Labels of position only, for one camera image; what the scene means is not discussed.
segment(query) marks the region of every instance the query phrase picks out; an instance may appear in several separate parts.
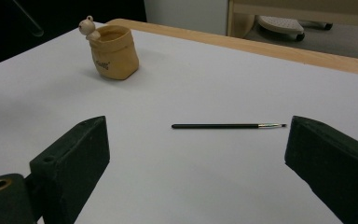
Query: dark background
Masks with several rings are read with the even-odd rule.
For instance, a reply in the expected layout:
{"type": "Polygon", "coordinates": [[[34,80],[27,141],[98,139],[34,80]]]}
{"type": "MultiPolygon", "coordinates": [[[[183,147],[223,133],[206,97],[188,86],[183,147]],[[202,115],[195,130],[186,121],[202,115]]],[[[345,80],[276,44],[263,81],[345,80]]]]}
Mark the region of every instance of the dark background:
{"type": "Polygon", "coordinates": [[[0,0],[0,62],[63,35],[91,15],[97,22],[147,21],[144,0],[16,0],[44,30],[34,36],[12,0],[0,0]]]}

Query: wall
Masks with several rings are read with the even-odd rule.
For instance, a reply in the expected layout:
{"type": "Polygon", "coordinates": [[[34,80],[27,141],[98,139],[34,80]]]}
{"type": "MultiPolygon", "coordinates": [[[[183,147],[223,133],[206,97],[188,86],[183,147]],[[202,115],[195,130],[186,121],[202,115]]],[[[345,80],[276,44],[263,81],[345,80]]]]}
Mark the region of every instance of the wall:
{"type": "Polygon", "coordinates": [[[225,35],[228,0],[145,0],[151,23],[225,35]]]}

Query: small ceramic pot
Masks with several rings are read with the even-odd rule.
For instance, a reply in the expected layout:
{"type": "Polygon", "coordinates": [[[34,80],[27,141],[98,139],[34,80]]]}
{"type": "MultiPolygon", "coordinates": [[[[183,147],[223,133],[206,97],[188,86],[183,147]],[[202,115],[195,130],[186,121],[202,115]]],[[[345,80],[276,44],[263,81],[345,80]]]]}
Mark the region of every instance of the small ceramic pot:
{"type": "Polygon", "coordinates": [[[98,72],[112,79],[123,80],[139,67],[131,30],[116,25],[98,28],[101,37],[89,40],[92,60],[98,72]]]}

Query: table surface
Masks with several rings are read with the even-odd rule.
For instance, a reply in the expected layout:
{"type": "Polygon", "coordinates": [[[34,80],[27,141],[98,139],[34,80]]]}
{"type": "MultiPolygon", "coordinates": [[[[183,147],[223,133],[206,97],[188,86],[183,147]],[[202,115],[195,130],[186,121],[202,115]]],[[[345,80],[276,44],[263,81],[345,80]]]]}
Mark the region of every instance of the table surface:
{"type": "Polygon", "coordinates": [[[166,36],[164,27],[131,29],[140,68],[124,81],[97,74],[78,30],[0,63],[0,175],[28,175],[57,138],[104,115],[111,162],[76,223],[340,223],[284,164],[290,125],[171,125],[290,124],[298,115],[358,140],[357,74],[166,36]]]}

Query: figurine on pot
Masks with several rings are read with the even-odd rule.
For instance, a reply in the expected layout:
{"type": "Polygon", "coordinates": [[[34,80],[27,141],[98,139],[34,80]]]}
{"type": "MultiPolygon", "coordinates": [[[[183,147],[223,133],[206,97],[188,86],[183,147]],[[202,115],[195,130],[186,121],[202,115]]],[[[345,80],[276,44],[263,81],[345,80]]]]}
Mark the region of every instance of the figurine on pot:
{"type": "Polygon", "coordinates": [[[85,35],[88,40],[96,40],[101,37],[100,33],[95,29],[92,16],[88,16],[79,23],[79,31],[82,35],[85,35]]]}

